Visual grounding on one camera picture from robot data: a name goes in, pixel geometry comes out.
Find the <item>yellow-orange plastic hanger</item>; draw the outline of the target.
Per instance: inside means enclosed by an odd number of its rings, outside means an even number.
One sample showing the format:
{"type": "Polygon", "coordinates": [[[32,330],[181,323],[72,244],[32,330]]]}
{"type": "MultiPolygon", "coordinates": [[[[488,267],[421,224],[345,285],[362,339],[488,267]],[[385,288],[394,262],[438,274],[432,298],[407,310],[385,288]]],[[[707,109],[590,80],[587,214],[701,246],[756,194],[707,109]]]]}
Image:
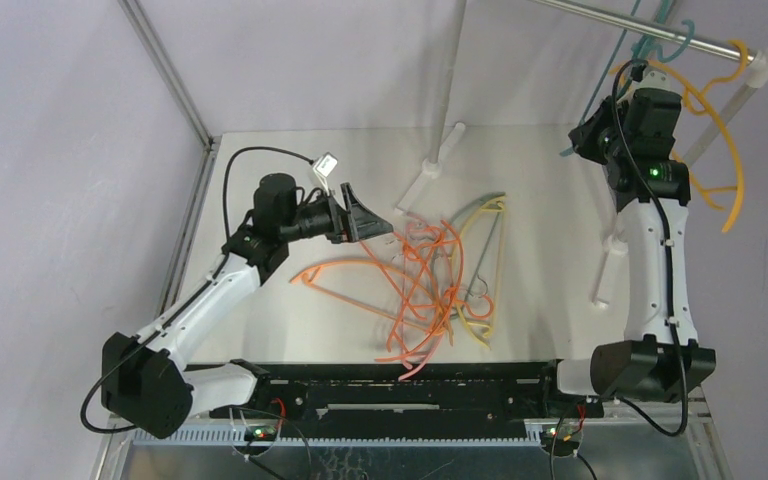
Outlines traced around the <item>yellow-orange plastic hanger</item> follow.
{"type": "Polygon", "coordinates": [[[730,40],[729,43],[736,47],[738,50],[738,67],[729,76],[712,78],[702,88],[697,88],[685,76],[663,62],[657,60],[648,60],[645,62],[647,66],[652,66],[656,69],[666,72],[669,76],[676,79],[680,83],[680,85],[683,87],[683,90],[680,94],[683,108],[694,116],[709,117],[715,126],[715,131],[720,134],[729,150],[734,166],[734,185],[706,188],[698,182],[693,173],[690,173],[691,185],[702,196],[702,199],[706,205],[714,210],[724,210],[724,207],[716,204],[712,200],[712,194],[730,191],[734,192],[734,199],[729,211],[728,218],[721,227],[721,232],[723,234],[727,234],[731,231],[741,214],[746,190],[745,173],[741,154],[734,140],[734,137],[727,127],[723,116],[714,109],[711,102],[707,99],[707,94],[715,85],[728,84],[738,79],[751,63],[749,60],[749,48],[742,40],[733,39],[730,40]]]}

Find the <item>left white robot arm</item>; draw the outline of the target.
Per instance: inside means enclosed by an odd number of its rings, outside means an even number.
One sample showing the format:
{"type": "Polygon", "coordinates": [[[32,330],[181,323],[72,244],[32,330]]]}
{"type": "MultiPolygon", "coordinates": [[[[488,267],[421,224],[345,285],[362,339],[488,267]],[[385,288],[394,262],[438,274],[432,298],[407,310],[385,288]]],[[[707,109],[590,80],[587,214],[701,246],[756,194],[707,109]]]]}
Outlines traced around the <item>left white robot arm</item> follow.
{"type": "Polygon", "coordinates": [[[218,322],[284,263],[291,243],[315,237],[359,243],[393,232],[390,222],[357,199],[349,183],[340,190],[341,201],[331,193],[302,200],[292,176],[263,177],[252,208],[202,283],[137,333],[115,333],[105,342],[101,376],[91,389],[101,405],[160,439],[188,418],[220,407],[237,406],[250,417],[265,414],[273,392],[260,382],[262,369],[244,360],[199,370],[188,366],[218,322]]]}

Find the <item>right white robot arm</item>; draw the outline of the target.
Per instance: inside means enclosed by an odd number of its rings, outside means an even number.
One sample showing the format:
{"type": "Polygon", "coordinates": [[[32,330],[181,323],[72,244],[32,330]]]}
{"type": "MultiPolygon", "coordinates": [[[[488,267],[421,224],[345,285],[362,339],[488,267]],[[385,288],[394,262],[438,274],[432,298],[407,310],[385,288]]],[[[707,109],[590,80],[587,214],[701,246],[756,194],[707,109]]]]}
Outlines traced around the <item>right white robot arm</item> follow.
{"type": "Polygon", "coordinates": [[[565,359],[538,402],[565,415],[579,396],[677,403],[716,368],[700,346],[687,295],[684,240],[689,170],[670,159],[680,96],[644,87],[608,96],[569,138],[582,158],[605,166],[618,232],[627,246],[629,309],[624,338],[597,346],[587,360],[565,359]]]}

